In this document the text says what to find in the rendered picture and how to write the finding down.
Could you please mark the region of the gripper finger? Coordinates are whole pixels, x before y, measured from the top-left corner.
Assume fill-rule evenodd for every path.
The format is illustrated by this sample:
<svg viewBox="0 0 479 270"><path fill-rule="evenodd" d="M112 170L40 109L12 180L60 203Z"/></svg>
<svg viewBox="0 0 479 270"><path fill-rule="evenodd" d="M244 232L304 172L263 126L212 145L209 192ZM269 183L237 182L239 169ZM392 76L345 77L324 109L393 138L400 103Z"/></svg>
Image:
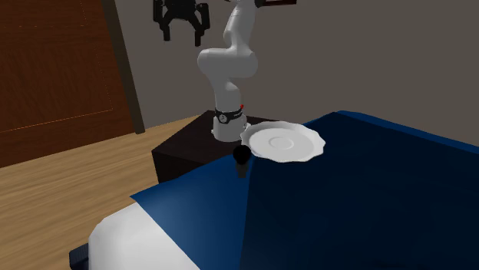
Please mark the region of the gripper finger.
<svg viewBox="0 0 479 270"><path fill-rule="evenodd" d="M195 4L190 12L188 22L194 28L195 46L199 47L205 30L210 28L209 5L207 3Z"/></svg>
<svg viewBox="0 0 479 270"><path fill-rule="evenodd" d="M170 40L170 26L173 20L173 12L170 10L170 0L153 0L153 20L158 23L163 32L164 40Z"/></svg>

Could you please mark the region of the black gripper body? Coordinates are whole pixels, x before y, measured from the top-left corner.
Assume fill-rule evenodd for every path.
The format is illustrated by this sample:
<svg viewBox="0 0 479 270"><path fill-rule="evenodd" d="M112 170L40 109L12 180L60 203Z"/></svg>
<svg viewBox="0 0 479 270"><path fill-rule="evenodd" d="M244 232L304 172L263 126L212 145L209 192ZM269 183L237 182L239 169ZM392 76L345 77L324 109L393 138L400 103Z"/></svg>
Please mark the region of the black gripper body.
<svg viewBox="0 0 479 270"><path fill-rule="evenodd" d="M196 0L164 0L167 11L164 19L182 19L189 20L197 18L196 16Z"/></svg>

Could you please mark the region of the dark robot stand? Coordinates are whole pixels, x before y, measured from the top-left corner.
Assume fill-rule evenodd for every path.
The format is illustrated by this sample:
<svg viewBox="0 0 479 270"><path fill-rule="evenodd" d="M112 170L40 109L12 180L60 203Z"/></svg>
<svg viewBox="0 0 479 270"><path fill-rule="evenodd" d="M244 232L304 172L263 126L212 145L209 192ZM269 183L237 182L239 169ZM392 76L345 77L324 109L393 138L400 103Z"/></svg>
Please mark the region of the dark robot stand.
<svg viewBox="0 0 479 270"><path fill-rule="evenodd" d="M207 110L173 136L152 149L158 183L176 179L199 166L233 153L241 144L220 142L211 133L212 110Z"/></svg>

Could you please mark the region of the brown wooden door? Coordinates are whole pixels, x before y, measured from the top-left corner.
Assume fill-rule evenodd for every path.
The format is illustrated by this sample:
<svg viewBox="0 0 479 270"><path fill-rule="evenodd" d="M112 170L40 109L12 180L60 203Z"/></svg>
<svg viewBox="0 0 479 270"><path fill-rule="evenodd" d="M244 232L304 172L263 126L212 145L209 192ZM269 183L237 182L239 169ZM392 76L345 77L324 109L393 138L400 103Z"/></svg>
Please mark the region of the brown wooden door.
<svg viewBox="0 0 479 270"><path fill-rule="evenodd" d="M0 168L144 130L115 0L0 0Z"/></svg>

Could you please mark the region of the black round-headed object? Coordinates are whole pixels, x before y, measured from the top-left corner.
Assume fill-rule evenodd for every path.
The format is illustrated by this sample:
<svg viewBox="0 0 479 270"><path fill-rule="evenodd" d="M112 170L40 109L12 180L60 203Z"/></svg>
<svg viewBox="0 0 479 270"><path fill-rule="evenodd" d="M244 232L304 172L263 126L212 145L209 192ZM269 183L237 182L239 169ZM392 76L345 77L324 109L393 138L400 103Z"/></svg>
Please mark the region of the black round-headed object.
<svg viewBox="0 0 479 270"><path fill-rule="evenodd" d="M251 149L246 145L239 145L233 150L233 158L236 162L235 167L239 178L246 178L251 156Z"/></svg>

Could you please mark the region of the white scalloped plate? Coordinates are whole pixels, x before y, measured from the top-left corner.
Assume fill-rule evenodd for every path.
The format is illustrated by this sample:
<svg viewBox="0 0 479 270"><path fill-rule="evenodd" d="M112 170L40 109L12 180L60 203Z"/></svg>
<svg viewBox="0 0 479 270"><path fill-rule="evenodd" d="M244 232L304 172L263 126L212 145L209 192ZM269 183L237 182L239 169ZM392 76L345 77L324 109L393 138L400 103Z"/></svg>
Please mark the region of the white scalloped plate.
<svg viewBox="0 0 479 270"><path fill-rule="evenodd" d="M324 153L326 142L317 131L299 123L263 121L248 126L241 143L256 157L277 163L308 162Z"/></svg>

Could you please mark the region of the bed with blue blanket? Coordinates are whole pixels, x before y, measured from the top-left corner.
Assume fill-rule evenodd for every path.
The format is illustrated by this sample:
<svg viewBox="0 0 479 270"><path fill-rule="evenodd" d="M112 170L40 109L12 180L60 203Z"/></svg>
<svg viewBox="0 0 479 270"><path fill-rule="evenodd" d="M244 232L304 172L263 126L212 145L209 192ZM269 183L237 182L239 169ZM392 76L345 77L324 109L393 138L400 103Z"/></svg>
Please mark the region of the bed with blue blanket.
<svg viewBox="0 0 479 270"><path fill-rule="evenodd" d="M479 147L367 114L308 162L233 154L133 195L71 270L479 270Z"/></svg>

